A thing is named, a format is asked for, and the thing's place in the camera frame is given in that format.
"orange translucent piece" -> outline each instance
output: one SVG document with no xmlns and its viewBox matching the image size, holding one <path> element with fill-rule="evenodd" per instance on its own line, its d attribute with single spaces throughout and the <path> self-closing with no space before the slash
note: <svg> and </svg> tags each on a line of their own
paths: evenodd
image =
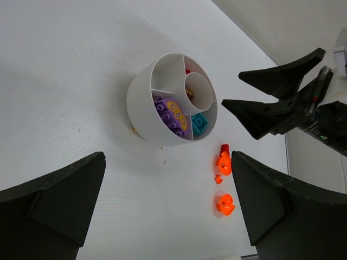
<svg viewBox="0 0 347 260">
<path fill-rule="evenodd" d="M 233 197 L 230 194 L 224 194 L 220 201 L 216 204 L 217 210 L 228 216 L 233 213 L 236 206 L 234 205 Z"/>
<path fill-rule="evenodd" d="M 227 152 L 222 152 L 220 158 L 217 159 L 216 165 L 219 167 L 223 175 L 230 175 L 232 172 L 232 159 Z"/>
<path fill-rule="evenodd" d="M 223 182 L 223 179 L 222 179 L 222 177 L 221 177 L 219 174 L 216 175 L 216 177 L 215 177 L 215 182 L 216 182 L 217 184 L 220 184 L 220 183 Z"/>
</svg>

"purple lego brick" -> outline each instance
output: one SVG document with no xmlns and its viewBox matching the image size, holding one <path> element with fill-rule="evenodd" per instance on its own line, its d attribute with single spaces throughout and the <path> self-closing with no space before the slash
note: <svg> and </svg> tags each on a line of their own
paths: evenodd
<svg viewBox="0 0 347 260">
<path fill-rule="evenodd" d="M 177 136 L 184 137 L 189 132 L 187 117 L 182 114 L 178 104 L 173 99 L 155 99 L 155 107 L 166 126 Z"/>
</svg>

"white round container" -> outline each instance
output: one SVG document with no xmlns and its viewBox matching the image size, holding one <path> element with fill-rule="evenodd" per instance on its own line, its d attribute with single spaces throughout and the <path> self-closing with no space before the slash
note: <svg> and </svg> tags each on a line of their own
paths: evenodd
<svg viewBox="0 0 347 260">
<path fill-rule="evenodd" d="M 189 100 L 188 87 L 194 95 Z M 174 99 L 187 117 L 189 133 L 173 133 L 156 111 L 153 97 Z M 134 128 L 147 141 L 161 146 L 187 144 L 205 138 L 217 119 L 216 95 L 204 70 L 182 54 L 167 54 L 145 68 L 131 82 L 126 97 L 127 112 Z M 208 125 L 199 136 L 193 136 L 190 116 L 202 113 Z"/>
</svg>

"white wall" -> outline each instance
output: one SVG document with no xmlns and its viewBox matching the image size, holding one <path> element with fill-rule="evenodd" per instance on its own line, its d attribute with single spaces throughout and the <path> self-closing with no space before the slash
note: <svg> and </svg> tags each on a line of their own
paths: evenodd
<svg viewBox="0 0 347 260">
<path fill-rule="evenodd" d="M 347 26 L 345 0 L 213 0 L 276 63 L 333 48 Z"/>
<path fill-rule="evenodd" d="M 213 0 L 277 64 L 318 47 L 332 50 L 347 27 L 346 0 Z M 324 63 L 334 67 L 333 61 Z M 303 84 L 315 77 L 318 69 Z M 346 192 L 347 158 L 298 129 L 287 134 L 290 174 L 317 186 Z"/>
</svg>

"small orange piece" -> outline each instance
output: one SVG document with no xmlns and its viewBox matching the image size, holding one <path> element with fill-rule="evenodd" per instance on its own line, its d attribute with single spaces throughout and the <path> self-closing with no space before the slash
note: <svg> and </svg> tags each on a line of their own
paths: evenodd
<svg viewBox="0 0 347 260">
<path fill-rule="evenodd" d="M 217 184 L 220 184 L 220 183 L 223 182 L 223 179 L 222 179 L 222 177 L 221 177 L 219 174 L 216 175 L 216 177 L 215 177 L 215 182 L 216 182 Z"/>
<path fill-rule="evenodd" d="M 223 175 L 230 175 L 232 172 L 232 159 L 227 152 L 222 152 L 221 157 L 217 159 L 216 165 Z"/>
<path fill-rule="evenodd" d="M 236 206 L 234 205 L 233 197 L 230 194 L 224 194 L 219 203 L 216 204 L 217 210 L 228 216 L 233 213 Z"/>
</svg>

